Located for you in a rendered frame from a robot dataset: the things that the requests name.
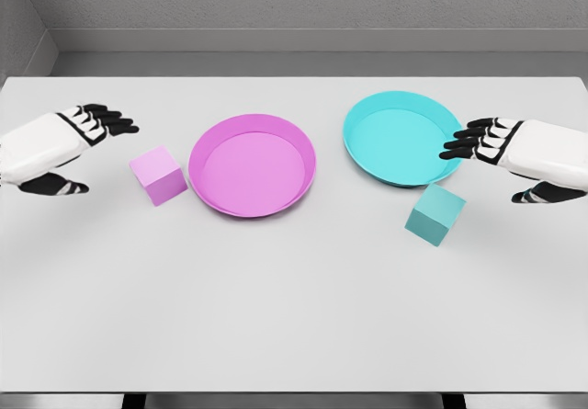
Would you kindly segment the pink plate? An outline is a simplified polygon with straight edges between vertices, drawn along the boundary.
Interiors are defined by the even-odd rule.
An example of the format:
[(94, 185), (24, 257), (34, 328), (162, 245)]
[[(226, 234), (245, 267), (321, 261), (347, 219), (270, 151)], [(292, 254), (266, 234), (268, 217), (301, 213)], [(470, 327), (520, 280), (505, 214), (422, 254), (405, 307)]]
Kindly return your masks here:
[(298, 126), (273, 115), (243, 114), (202, 134), (187, 171), (194, 191), (214, 210), (258, 218), (298, 202), (316, 167), (314, 146)]

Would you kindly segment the teal cube block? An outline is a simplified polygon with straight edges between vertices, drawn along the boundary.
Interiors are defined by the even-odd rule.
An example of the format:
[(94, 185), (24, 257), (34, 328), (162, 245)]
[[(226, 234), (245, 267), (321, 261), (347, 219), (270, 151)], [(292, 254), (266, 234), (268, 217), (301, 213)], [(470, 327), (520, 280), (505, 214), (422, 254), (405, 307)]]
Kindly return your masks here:
[(404, 228), (429, 244), (439, 246), (465, 205), (463, 198), (431, 184), (414, 205)]

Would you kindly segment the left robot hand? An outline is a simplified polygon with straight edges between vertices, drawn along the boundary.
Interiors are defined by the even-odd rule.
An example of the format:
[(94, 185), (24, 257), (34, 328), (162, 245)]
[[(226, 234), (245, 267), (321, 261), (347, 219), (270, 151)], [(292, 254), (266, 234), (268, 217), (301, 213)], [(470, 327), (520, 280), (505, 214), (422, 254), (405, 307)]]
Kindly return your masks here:
[(54, 170), (107, 138), (139, 131), (132, 119), (105, 105), (50, 112), (0, 137), (0, 177), (24, 193), (48, 197), (85, 194), (87, 185)]

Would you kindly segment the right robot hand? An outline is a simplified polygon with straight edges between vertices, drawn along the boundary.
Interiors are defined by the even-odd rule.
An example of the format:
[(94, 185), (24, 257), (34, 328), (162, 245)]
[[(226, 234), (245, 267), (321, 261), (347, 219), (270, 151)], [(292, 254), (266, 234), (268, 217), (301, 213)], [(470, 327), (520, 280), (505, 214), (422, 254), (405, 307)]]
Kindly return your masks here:
[(500, 166), (537, 183), (516, 204), (553, 204), (588, 196), (588, 133), (539, 121), (475, 119), (453, 134), (439, 157)]

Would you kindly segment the cyan plate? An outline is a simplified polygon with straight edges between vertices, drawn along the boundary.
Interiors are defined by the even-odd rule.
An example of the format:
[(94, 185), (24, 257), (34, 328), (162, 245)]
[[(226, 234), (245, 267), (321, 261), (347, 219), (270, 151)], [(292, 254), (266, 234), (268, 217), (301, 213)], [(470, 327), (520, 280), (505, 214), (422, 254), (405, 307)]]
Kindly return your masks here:
[(350, 108), (343, 141), (353, 161), (370, 176), (397, 187), (418, 187), (458, 170), (460, 158), (439, 155), (461, 129), (454, 113), (431, 97), (385, 91)]

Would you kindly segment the pink cube block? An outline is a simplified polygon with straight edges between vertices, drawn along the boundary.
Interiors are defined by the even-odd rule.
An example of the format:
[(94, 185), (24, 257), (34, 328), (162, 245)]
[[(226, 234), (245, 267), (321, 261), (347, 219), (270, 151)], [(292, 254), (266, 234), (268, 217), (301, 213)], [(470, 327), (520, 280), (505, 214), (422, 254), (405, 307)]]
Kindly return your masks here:
[(160, 206), (187, 190), (179, 163), (164, 146), (131, 159), (129, 166), (154, 206)]

